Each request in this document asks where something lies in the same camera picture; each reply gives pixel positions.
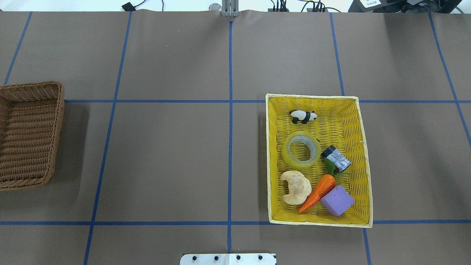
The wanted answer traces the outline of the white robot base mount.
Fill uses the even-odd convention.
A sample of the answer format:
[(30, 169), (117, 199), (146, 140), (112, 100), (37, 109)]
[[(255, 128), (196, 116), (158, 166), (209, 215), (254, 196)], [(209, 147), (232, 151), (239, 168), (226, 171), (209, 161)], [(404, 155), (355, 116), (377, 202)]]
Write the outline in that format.
[(277, 258), (271, 253), (185, 254), (180, 265), (277, 265)]

